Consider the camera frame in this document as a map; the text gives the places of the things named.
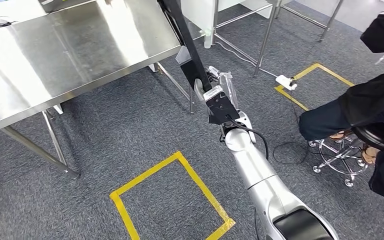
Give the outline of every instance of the stool caster wheel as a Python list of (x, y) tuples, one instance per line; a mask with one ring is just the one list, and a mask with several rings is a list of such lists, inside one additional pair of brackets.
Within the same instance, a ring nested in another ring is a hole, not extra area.
[(318, 174), (318, 173), (320, 173), (322, 170), (320, 170), (320, 168), (319, 168), (319, 166), (313, 166), (312, 167), (312, 170), (316, 173), (316, 174)]
[(315, 142), (315, 141), (309, 141), (309, 142), (308, 142), (308, 145), (309, 145), (310, 147), (314, 148), (315, 146), (317, 146), (317, 142)]
[(343, 181), (344, 183), (345, 183), (345, 185), (347, 186), (347, 187), (352, 187), (352, 186), (354, 186), (354, 183), (351, 181), (351, 180), (349, 180), (349, 179), (345, 179), (345, 181)]
[(363, 160), (361, 160), (361, 159), (358, 159), (358, 160), (357, 160), (357, 164), (358, 164), (360, 167), (362, 167), (362, 168), (364, 168), (364, 167), (366, 166), (366, 163), (365, 163)]

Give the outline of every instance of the robotic arm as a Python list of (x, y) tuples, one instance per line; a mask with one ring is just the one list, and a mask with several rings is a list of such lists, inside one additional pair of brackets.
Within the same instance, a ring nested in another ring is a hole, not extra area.
[(211, 66), (204, 68), (177, 1), (157, 1), (182, 45), (176, 60), (199, 100), (208, 107), (209, 123), (221, 126), (266, 240), (338, 240), (333, 227), (284, 185), (255, 147), (251, 122), (238, 108), (232, 76)]

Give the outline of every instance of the metal rack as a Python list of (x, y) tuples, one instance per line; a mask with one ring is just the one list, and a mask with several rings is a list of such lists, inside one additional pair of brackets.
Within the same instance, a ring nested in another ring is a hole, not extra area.
[[(218, 9), (219, 9), (219, 0), (214, 0), (215, 2), (215, 8), (214, 8), (214, 23), (213, 23), (213, 29), (211, 31), (211, 35), (210, 36), (207, 36), (210, 38), (210, 41), (212, 42), (212, 44), (215, 43), (215, 38), (219, 39), (220, 41), (224, 42), (225, 44), (227, 44), (229, 47), (231, 47), (232, 49), (234, 49), (236, 52), (238, 52), (239, 54), (241, 54), (242, 56), (244, 56), (246, 59), (248, 59), (254, 66), (255, 66), (255, 71), (254, 71), (254, 77), (256, 77), (258, 75), (258, 72), (259, 71), (263, 71), (267, 74), (270, 74), (274, 77), (277, 77), (275, 74), (267, 71), (267, 70), (264, 70), (261, 68), (261, 65), (262, 65), (262, 62), (263, 62), (263, 56), (264, 56), (264, 52), (266, 50), (266, 47), (267, 47), (267, 42), (268, 42), (268, 39), (269, 39), (269, 35), (270, 35), (270, 31), (272, 29), (272, 25), (273, 25), (273, 21), (274, 19), (277, 19), (279, 17), (279, 13), (280, 13), (280, 9), (284, 9), (322, 29), (324, 29), (324, 31), (322, 32), (322, 34), (320, 35), (320, 39), (318, 40), (319, 42), (322, 42), (324, 39), (325, 39), (325, 36), (327, 34), (327, 32), (330, 30), (331, 28), (331, 25), (333, 23), (333, 21), (335, 20), (335, 17), (336, 15), (338, 14), (338, 11), (339, 9), (341, 8), (342, 6), (342, 3), (344, 2), (344, 0), (339, 0), (338, 1), (338, 4), (332, 14), (332, 16), (330, 17), (329, 21), (327, 22), (326, 25), (308, 17), (308, 16), (305, 16), (287, 6), (284, 6), (283, 4), (283, 0), (267, 0), (269, 2), (269, 4), (265, 5), (265, 6), (262, 6), (262, 7), (259, 7), (255, 10), (252, 10), (252, 11), (249, 11), (247, 13), (244, 13), (240, 16), (237, 16), (235, 18), (232, 18), (230, 20), (227, 20), (225, 22), (222, 22), (220, 24), (218, 24), (217, 22), (217, 19), (218, 19)], [(268, 21), (268, 26), (267, 26), (267, 30), (265, 31), (265, 35), (264, 35), (264, 40), (262, 42), (262, 46), (261, 46), (261, 49), (260, 49), (260, 53), (259, 53), (259, 57), (258, 57), (258, 60), (255, 60), (254, 58), (252, 58), (251, 56), (249, 56), (246, 52), (244, 52), (243, 50), (241, 50), (239, 47), (235, 46), (233, 43), (229, 42), (228, 40), (226, 40), (224, 37), (220, 36), (220, 34), (217, 33), (217, 29), (218, 28), (221, 28), (223, 26), (226, 26), (228, 24), (231, 24), (237, 20), (240, 20), (240, 19), (243, 19), (249, 15), (252, 15), (252, 14), (255, 14), (261, 10), (264, 10), (264, 9), (267, 9), (267, 8), (270, 8), (272, 7), (273, 8), (271, 9), (271, 12), (270, 12), (270, 17), (269, 17), (269, 21)]]

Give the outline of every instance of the foot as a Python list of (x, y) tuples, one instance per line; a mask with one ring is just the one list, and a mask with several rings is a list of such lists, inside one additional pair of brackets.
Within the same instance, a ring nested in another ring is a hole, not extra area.
[(376, 155), (379, 153), (379, 149), (371, 146), (364, 146), (361, 150), (361, 159), (368, 165), (376, 162)]
[(353, 132), (351, 130), (344, 130), (344, 131), (340, 131), (332, 136), (329, 136), (329, 138), (333, 141), (339, 141), (339, 140), (342, 140), (344, 139), (346, 136), (352, 134)]

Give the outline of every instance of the yellow tape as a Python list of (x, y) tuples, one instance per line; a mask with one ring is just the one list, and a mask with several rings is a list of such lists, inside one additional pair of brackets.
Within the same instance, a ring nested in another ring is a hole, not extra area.
[(184, 169), (186, 169), (186, 172), (193, 179), (193, 181), (196, 183), (196, 185), (198, 185), (198, 187), (202, 190), (202, 193), (206, 196), (208, 201), (215, 208), (218, 215), (220, 215), (220, 217), (223, 219), (223, 221), (227, 222), (230, 219), (228, 214), (225, 212), (223, 207), (220, 205), (220, 203), (217, 201), (217, 199), (213, 196), (213, 194), (210, 192), (210, 190), (204, 184), (204, 182), (201, 180), (201, 178), (198, 176), (198, 174), (192, 169), (191, 165), (189, 165), (189, 163), (185, 159), (185, 157), (179, 151), (176, 152), (174, 155), (176, 155), (176, 158), (183, 165)]
[[(322, 69), (323, 71), (327, 72), (328, 74), (334, 76), (335, 78), (339, 79), (340, 81), (342, 81), (343, 83), (345, 83), (346, 85), (352, 87), (354, 86), (354, 83), (346, 80), (345, 78), (343, 78), (342, 76), (334, 73), (332, 70), (330, 70), (329, 68), (321, 65), (320, 63), (316, 62), (314, 63), (313, 65), (307, 67), (306, 69), (304, 69), (304, 71), (298, 73), (297, 75), (295, 75), (293, 78), (295, 81), (297, 81), (298, 79), (304, 77), (305, 75), (307, 75), (309, 72), (313, 71), (314, 69), (316, 68), (320, 68)], [(309, 109), (304, 106), (304, 104), (302, 104), (301, 102), (299, 102), (298, 100), (296, 100), (295, 98), (291, 97), (291, 95), (289, 95), (284, 89), (285, 87), (282, 86), (282, 85), (279, 85), (277, 87), (275, 87), (274, 89), (276, 89), (276, 91), (278, 91), (280, 94), (282, 94), (283, 96), (287, 97), (288, 99), (290, 99), (292, 102), (294, 102), (295, 104), (297, 104), (298, 106), (300, 106), (302, 109), (304, 109), (305, 111), (308, 111)]]
[(236, 224), (233, 219), (229, 218), (223, 225), (221, 225), (215, 232), (209, 235), (205, 240), (217, 240), (221, 238), (231, 227)]
[(132, 219), (129, 216), (129, 213), (126, 210), (125, 205), (123, 204), (122, 199), (115, 192), (111, 193), (109, 197), (114, 201), (115, 207), (120, 213), (121, 219), (124, 222), (124, 225), (127, 229), (128, 234), (132, 240), (140, 240), (138, 232), (136, 231), (135, 226), (133, 225)]
[(318, 63), (317, 63), (317, 67), (318, 67), (318, 68), (321, 68), (322, 70), (324, 70), (325, 72), (327, 72), (327, 73), (329, 73), (330, 75), (334, 76), (335, 78), (341, 80), (341, 81), (342, 81), (343, 83), (345, 83), (346, 85), (348, 85), (348, 86), (350, 86), (350, 87), (354, 86), (354, 83), (352, 83), (352, 82), (348, 81), (347, 79), (341, 77), (340, 75), (334, 73), (333, 71), (331, 71), (331, 70), (328, 69), (327, 67), (322, 66), (322, 65), (320, 65), (320, 64), (318, 64)]
[(133, 180), (129, 181), (122, 187), (118, 188), (117, 190), (113, 191), (109, 197), (112, 199), (112, 201), (115, 204), (115, 207), (118, 210), (118, 213), (120, 213), (120, 216), (124, 222), (124, 225), (127, 229), (128, 234), (130, 235), (130, 238), (132, 240), (140, 240), (138, 232), (136, 231), (135, 226), (133, 225), (132, 219), (129, 216), (129, 213), (126, 210), (126, 207), (123, 204), (122, 199), (120, 198), (120, 195), (125, 193), (127, 190), (133, 188), (138, 183), (145, 180), (147, 177), (151, 176), (152, 174), (156, 173), (163, 167), (167, 166), (168, 164), (172, 163), (175, 160), (179, 160), (179, 162), (183, 165), (183, 167), (186, 169), (189, 176), (193, 179), (193, 181), (198, 185), (198, 187), (201, 189), (202, 193), (205, 195), (205, 197), (208, 199), (208, 201), (211, 203), (211, 205), (215, 208), (217, 213), (220, 215), (220, 217), (223, 219), (224, 224), (220, 226), (215, 232), (213, 232), (209, 237), (206, 238), (206, 240), (218, 240), (221, 236), (223, 236), (231, 227), (233, 227), (236, 222), (231, 219), (226, 211), (223, 209), (223, 207), (220, 205), (219, 201), (214, 197), (214, 195), (211, 193), (211, 191), (208, 189), (208, 187), (204, 184), (204, 182), (201, 180), (201, 178), (198, 176), (198, 174), (194, 171), (192, 166), (188, 163), (186, 158), (182, 155), (180, 151), (174, 153), (169, 158), (161, 161), (157, 165), (151, 167), (141, 175), (137, 176)]

